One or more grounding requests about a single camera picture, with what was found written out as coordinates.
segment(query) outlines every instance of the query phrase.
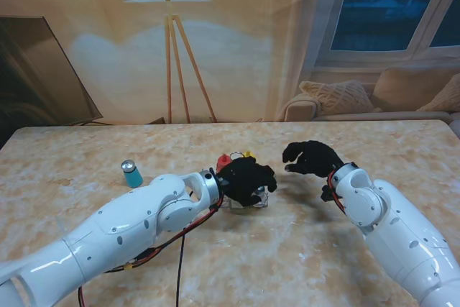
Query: marble table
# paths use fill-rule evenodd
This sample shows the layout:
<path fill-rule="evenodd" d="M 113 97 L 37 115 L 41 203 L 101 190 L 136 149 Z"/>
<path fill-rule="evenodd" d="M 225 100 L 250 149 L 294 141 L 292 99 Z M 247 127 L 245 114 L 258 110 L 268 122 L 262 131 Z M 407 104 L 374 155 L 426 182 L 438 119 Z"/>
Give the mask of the marble table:
<path fill-rule="evenodd" d="M 337 207 L 322 202 L 324 180 L 283 170 L 284 147 L 307 139 L 395 184 L 460 260 L 460 141 L 440 121 L 403 121 L 21 129 L 0 151 L 0 261 L 36 251 L 62 234 L 59 224 L 72 229 L 129 191 L 127 158 L 148 184 L 251 150 L 275 169 L 279 188 L 268 208 L 220 210 L 186 237 L 181 306 L 416 306 Z M 86 305 L 174 306 L 179 245 L 86 284 Z M 58 305 L 77 306 L 76 293 Z"/>

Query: small blue can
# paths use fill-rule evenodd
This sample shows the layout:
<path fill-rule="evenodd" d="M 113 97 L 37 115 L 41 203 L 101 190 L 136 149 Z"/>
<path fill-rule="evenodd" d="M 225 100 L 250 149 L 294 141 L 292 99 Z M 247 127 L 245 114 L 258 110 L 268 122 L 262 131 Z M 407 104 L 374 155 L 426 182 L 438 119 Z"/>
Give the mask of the small blue can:
<path fill-rule="evenodd" d="M 141 186 L 143 181 L 142 176 L 133 160 L 123 161 L 121 169 L 123 170 L 124 177 L 129 187 L 136 188 Z"/>

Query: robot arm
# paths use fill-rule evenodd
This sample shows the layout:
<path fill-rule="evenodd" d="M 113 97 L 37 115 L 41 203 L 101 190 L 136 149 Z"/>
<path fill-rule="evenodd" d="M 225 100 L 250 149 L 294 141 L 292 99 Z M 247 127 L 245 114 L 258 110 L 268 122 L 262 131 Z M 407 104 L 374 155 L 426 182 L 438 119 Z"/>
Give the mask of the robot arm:
<path fill-rule="evenodd" d="M 372 182 L 321 142 L 289 144 L 283 162 L 295 162 L 286 171 L 328 178 L 321 198 L 336 202 L 385 272 L 420 306 L 460 306 L 460 267 L 447 241 L 396 187 Z"/>
<path fill-rule="evenodd" d="M 166 174 L 108 202 L 64 238 L 0 266 L 2 304 L 24 306 L 12 278 L 24 287 L 32 306 L 48 307 L 97 275 L 126 265 L 151 247 L 160 232 L 182 230 L 217 204 L 218 180 L 205 170 Z M 187 187 L 198 201 L 192 201 Z"/>

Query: beige couch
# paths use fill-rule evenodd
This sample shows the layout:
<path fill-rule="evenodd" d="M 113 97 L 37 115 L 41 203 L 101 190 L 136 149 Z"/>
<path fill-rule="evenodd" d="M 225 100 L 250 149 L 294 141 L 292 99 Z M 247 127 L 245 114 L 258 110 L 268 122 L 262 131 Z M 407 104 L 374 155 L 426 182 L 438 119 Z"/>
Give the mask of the beige couch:
<path fill-rule="evenodd" d="M 460 66 L 442 68 L 388 68 L 377 83 L 363 83 L 370 101 L 382 112 L 317 116 L 316 103 L 297 95 L 285 108 L 286 122 L 350 122 L 366 120 L 437 119 L 448 124 L 460 138 L 460 113 L 417 111 L 429 103 L 460 73 Z"/>

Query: red wire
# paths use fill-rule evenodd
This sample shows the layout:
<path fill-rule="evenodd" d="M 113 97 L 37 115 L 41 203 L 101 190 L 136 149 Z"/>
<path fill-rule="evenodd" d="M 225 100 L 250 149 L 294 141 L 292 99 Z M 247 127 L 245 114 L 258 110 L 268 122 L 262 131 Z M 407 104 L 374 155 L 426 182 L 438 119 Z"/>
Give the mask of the red wire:
<path fill-rule="evenodd" d="M 212 215 L 214 215 L 218 211 L 218 209 L 222 205 L 223 200 L 224 200 L 224 198 L 223 198 L 223 196 L 221 196 L 219 201 L 217 202 L 216 208 L 210 210 L 206 215 L 204 215 L 204 216 L 200 217 L 199 219 L 197 219 L 196 221 L 194 221 L 192 224 L 190 224 L 189 226 L 184 228 L 184 230 L 182 230 L 181 232 L 177 233 L 174 237 L 172 237 L 171 239 L 166 241 L 166 243 L 170 244 L 170 243 L 174 242 L 175 240 L 181 238 L 183 235 L 187 234 L 191 230 L 195 229 L 197 226 L 200 226 L 204 221 L 209 219 Z M 144 259 L 141 259 L 139 262 L 133 263 L 133 265 L 137 266 L 137 265 L 141 265 L 141 264 L 143 264 L 145 262 L 148 262 L 153 257 L 158 255 L 165 248 L 165 247 L 163 247 L 163 245 L 164 244 L 161 244 L 160 246 L 158 246 L 158 248 L 150 256 L 148 256 L 148 257 L 146 257 Z"/>
<path fill-rule="evenodd" d="M 83 299 L 83 287 L 78 289 L 78 300 L 80 302 L 80 307 L 85 307 L 85 300 Z"/>
<path fill-rule="evenodd" d="M 341 211 L 345 214 L 345 208 L 344 206 L 342 205 L 342 203 L 340 202 L 339 200 L 339 197 L 337 196 L 337 193 L 335 192 L 334 190 L 334 187 L 332 186 L 332 182 L 331 182 L 331 178 L 332 178 L 332 175 L 334 175 L 336 171 L 333 170 L 329 176 L 328 176 L 328 187 L 332 190 L 332 198 L 333 200 L 336 202 L 336 205 L 339 207 L 339 209 L 341 209 Z"/>

